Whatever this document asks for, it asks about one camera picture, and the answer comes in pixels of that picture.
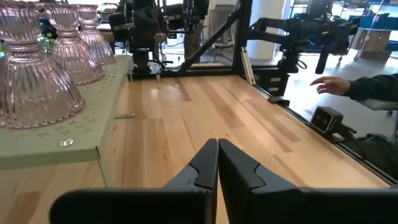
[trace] wooden board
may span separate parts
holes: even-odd
[[[239,77],[135,82],[134,119],[114,120],[107,143],[113,185],[161,187],[209,138],[226,138],[299,186],[387,187]],[[126,83],[117,114],[132,110]],[[48,224],[67,190],[103,187],[96,162],[0,171],[0,223]],[[218,191],[217,223],[228,223]]]
[[[113,42],[114,41],[114,37],[113,37],[113,33],[112,33],[112,30],[111,30],[111,25],[110,24],[108,24],[108,23],[99,24],[97,26],[97,29],[99,30],[99,32],[105,38],[106,41],[108,41],[108,42]]]

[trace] desk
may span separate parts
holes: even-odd
[[[86,99],[86,108],[68,120],[43,128],[0,129],[0,169],[98,160],[106,182],[108,171],[101,150],[122,83],[131,67],[130,56],[118,56],[116,63],[104,67],[104,79],[78,86]],[[61,147],[60,141],[68,138],[73,139],[74,143]]]
[[[128,86],[118,113],[132,108]],[[138,80],[134,91],[136,117],[114,120],[105,147],[112,186],[161,187],[209,138],[226,138],[299,186],[387,187],[239,77]],[[60,194],[104,187],[97,162],[0,170],[0,183],[0,224],[47,224]],[[217,223],[228,223],[220,190]]]
[[[105,38],[106,41],[108,41],[109,43],[112,43],[114,41],[110,24],[99,24],[97,26],[97,29],[101,32],[101,35]]]
[[[218,67],[218,66],[225,66],[225,65],[222,63],[194,63],[192,66],[193,67],[212,67],[212,66]]]

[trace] green pegboard shelf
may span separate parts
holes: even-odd
[[[0,129],[0,170],[99,160],[130,69],[131,57],[118,56],[104,67],[104,79],[79,86],[86,108],[70,119],[42,128]],[[69,138],[73,144],[61,147]]]

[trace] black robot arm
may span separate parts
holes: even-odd
[[[294,19],[260,18],[249,29],[249,40],[263,40],[280,44],[284,56],[278,65],[288,73],[298,72],[297,63],[300,52],[311,44],[308,40],[314,36],[313,44],[321,45],[321,56],[315,73],[322,74],[329,54],[346,55],[349,36],[358,31],[359,20],[346,21],[339,17],[333,20],[317,18],[310,14],[299,14]],[[266,29],[277,28],[286,31],[287,35],[270,34]]]

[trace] pink glass vase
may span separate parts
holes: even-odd
[[[61,64],[77,85],[102,79],[104,73],[101,66],[89,46],[78,35],[76,6],[44,3],[42,7],[58,34],[51,56]]]
[[[115,62],[111,46],[96,28],[98,5],[77,5],[81,31],[79,37],[88,44],[101,65]]]
[[[85,107],[68,73],[42,50],[41,33],[34,3],[0,1],[0,39],[7,49],[0,60],[1,128],[45,126]]]

